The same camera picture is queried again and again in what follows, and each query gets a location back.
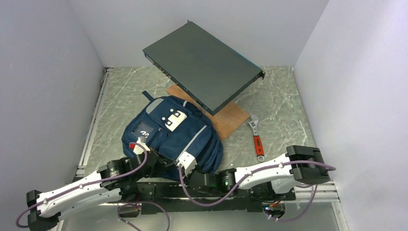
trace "wrench jaw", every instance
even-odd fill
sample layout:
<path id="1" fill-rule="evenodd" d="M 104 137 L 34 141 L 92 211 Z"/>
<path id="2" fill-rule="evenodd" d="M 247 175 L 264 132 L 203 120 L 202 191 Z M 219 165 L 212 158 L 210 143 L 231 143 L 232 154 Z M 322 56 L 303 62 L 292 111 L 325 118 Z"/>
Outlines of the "wrench jaw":
<path id="1" fill-rule="evenodd" d="M 252 128 L 252 132 L 254 133 L 254 136 L 258 135 L 258 117 L 256 115 L 251 115 L 251 121 L 248 122 L 249 126 Z"/>

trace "adjustable wrench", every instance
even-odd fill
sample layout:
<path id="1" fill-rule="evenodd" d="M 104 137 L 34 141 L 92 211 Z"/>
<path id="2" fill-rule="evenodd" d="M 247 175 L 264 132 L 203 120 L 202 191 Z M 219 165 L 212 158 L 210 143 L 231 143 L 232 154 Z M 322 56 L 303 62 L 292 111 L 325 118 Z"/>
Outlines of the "adjustable wrench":
<path id="1" fill-rule="evenodd" d="M 262 146 L 261 138 L 259 137 L 259 134 L 258 134 L 258 128 L 257 128 L 258 122 L 259 122 L 258 117 L 256 115 L 251 115 L 251 121 L 249 121 L 248 124 L 252 128 L 252 132 L 254 132 L 254 144 L 255 144 L 256 156 L 258 157 L 258 160 L 260 162 L 263 162 L 265 160 L 264 147 Z"/>

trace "wooden plank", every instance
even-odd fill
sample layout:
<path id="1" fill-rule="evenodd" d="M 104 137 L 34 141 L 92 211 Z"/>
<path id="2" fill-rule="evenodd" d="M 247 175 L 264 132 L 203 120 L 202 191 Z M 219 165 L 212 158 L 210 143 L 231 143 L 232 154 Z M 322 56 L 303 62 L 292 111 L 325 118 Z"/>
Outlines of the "wooden plank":
<path id="1" fill-rule="evenodd" d="M 176 84 L 171 85 L 166 89 L 166 91 L 170 95 L 187 100 L 198 106 L 195 101 Z M 249 114 L 234 102 L 228 103 L 223 109 L 215 114 L 215 116 L 210 115 L 204 109 L 203 113 L 213 122 L 214 128 L 216 129 L 221 141 L 230 136 L 243 122 L 249 118 Z"/>

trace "backpack strap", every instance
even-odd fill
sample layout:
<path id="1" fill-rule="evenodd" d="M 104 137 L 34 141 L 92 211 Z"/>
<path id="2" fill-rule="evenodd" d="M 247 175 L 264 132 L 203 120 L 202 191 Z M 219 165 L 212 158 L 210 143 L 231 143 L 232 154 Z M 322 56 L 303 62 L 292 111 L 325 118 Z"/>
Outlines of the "backpack strap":
<path id="1" fill-rule="evenodd" d="M 154 100 L 153 96 L 151 96 L 147 91 L 141 92 L 150 102 Z"/>
<path id="2" fill-rule="evenodd" d="M 201 117 L 202 114 L 201 109 L 197 108 L 197 106 L 195 106 L 191 102 L 185 100 L 183 103 L 183 107 L 187 108 L 188 110 L 196 114 L 196 116 Z"/>

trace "gray wall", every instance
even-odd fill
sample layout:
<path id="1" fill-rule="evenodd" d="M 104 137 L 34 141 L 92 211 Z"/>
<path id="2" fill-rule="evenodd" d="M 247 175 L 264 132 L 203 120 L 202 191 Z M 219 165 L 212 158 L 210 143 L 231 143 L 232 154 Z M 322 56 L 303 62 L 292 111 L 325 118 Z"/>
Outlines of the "gray wall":
<path id="1" fill-rule="evenodd" d="M 331 0 L 294 69 L 351 230 L 408 230 L 407 9 Z"/>
<path id="2" fill-rule="evenodd" d="M 328 0 L 70 0 L 104 66 L 151 65 L 142 49 L 191 20 L 258 65 L 293 66 Z"/>
<path id="3" fill-rule="evenodd" d="M 13 231 L 27 191 L 72 180 L 103 66 L 67 0 L 2 0 L 0 71 L 0 230 Z"/>

